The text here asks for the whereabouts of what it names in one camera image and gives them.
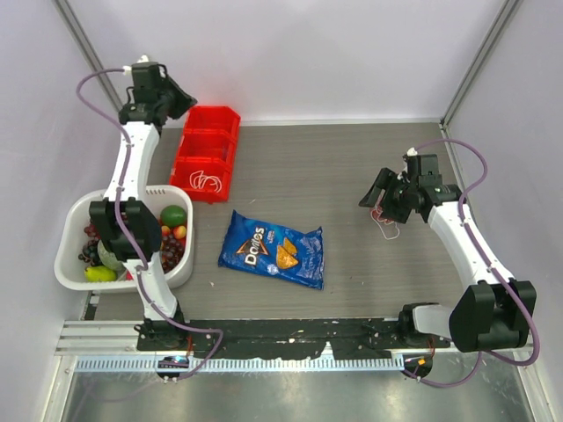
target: white wall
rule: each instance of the white wall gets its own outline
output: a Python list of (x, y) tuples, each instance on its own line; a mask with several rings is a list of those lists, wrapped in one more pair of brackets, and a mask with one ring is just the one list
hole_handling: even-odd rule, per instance
[[(84, 302), (53, 272), (64, 218), (107, 185), (119, 135), (75, 98), (90, 72), (50, 2), (4, 2), (0, 39), (0, 414), (31, 421), (62, 322)], [(96, 82), (84, 92), (106, 104)]]
[(442, 117), (503, 0), (71, 3), (107, 67), (150, 55), (248, 121)]
[[(562, 19), (560, 0), (523, 2), (451, 125), (490, 164), (471, 197), (485, 238), (536, 286), (539, 368), (553, 404), (563, 395)], [(478, 163), (461, 158), (464, 178), (474, 180)]]

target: bunch of grapes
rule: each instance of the bunch of grapes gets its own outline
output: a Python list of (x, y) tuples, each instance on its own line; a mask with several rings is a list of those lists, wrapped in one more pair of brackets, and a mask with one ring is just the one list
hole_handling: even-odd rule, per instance
[(176, 239), (172, 234), (163, 236), (163, 246), (160, 254), (160, 261), (165, 273), (170, 272), (175, 266), (178, 265), (184, 256), (184, 245), (180, 240)]
[(90, 240), (82, 247), (82, 253), (78, 255), (78, 259), (91, 266), (101, 266), (102, 261), (99, 259), (98, 255), (99, 233), (91, 220), (90, 224), (84, 227), (84, 233), (88, 235)]

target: gray floor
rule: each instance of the gray floor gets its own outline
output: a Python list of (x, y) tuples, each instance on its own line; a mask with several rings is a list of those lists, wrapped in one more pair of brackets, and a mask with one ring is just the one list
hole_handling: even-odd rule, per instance
[[(179, 142), (167, 130), (150, 183), (167, 183)], [(230, 201), (194, 203), (194, 274), (174, 291), (191, 318), (395, 317), (403, 304), (454, 305), (461, 285), (438, 237), (418, 215), (386, 241), (357, 207), (379, 170), (402, 169), (412, 146), (441, 137), (438, 125), (242, 127)], [(455, 182), (443, 146), (444, 181)], [(325, 290), (217, 267), (232, 209), (301, 231), (322, 226)], [(102, 295), (96, 319), (139, 320), (138, 294)]]
[[(509, 422), (534, 420), (515, 367), (485, 354), (465, 385), (433, 389), (399, 372), (200, 374), (178, 384), (153, 385), (119, 399), (154, 374), (78, 374), (63, 421), (198, 422)], [(475, 363), (474, 353), (438, 353), (430, 378), (453, 382)]]

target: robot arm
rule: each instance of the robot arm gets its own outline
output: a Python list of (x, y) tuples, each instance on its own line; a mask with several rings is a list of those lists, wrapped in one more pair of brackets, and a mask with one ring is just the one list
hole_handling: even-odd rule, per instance
[[(529, 326), (473, 240), (485, 251), (492, 266), (510, 281), (530, 314), (536, 302), (534, 287), (529, 281), (514, 279), (494, 256), (471, 217), (461, 220), (461, 192), (456, 185), (442, 183), (436, 155), (406, 155), (404, 160), (406, 169), (401, 174), (382, 169), (359, 205), (375, 207), (384, 191), (379, 201), (383, 218), (405, 223), (412, 210), (419, 213), (446, 247), (464, 294), (454, 309), (435, 303), (405, 305), (399, 315), (401, 330), (407, 335), (427, 333), (451, 338), (462, 352), (524, 346)], [(465, 215), (471, 215), (466, 204), (463, 208)], [(470, 238), (465, 224), (469, 224), (475, 239)]]
[[(148, 261), (148, 268), (141, 271), (145, 290), (165, 315), (184, 323), (178, 301), (166, 283), (160, 264), (162, 232), (157, 218), (144, 202), (150, 161), (160, 139), (162, 126), (168, 117), (179, 118), (196, 101), (168, 77), (166, 67), (156, 62), (134, 64), (131, 75), (134, 85), (128, 88), (129, 101), (119, 113), (120, 123), (128, 134), (128, 139), (121, 135), (111, 183), (104, 198), (91, 203), (90, 217), (106, 249), (115, 254), (139, 286), (137, 268), (142, 266), (142, 261), (115, 218), (116, 193), (118, 188), (121, 189), (121, 215)], [(133, 93), (134, 101), (130, 98), (129, 90)], [(175, 329), (162, 321), (163, 318), (145, 301), (143, 295), (141, 297), (145, 318), (143, 329), (147, 331), (145, 338), (155, 334), (155, 327), (160, 327), (157, 329), (161, 331), (172, 331), (173, 335)]]

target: tortilla chip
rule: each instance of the tortilla chip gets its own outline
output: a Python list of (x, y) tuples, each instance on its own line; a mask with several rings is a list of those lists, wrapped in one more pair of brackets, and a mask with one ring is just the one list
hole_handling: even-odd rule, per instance
[(299, 264), (299, 261), (293, 258), (289, 252), (278, 244), (278, 253), (275, 257), (275, 263), (281, 270), (287, 270)]
[(285, 249), (291, 255), (295, 256), (297, 254), (296, 246), (294, 244), (292, 244), (291, 241), (289, 239), (287, 239), (286, 237), (283, 238), (283, 249)]

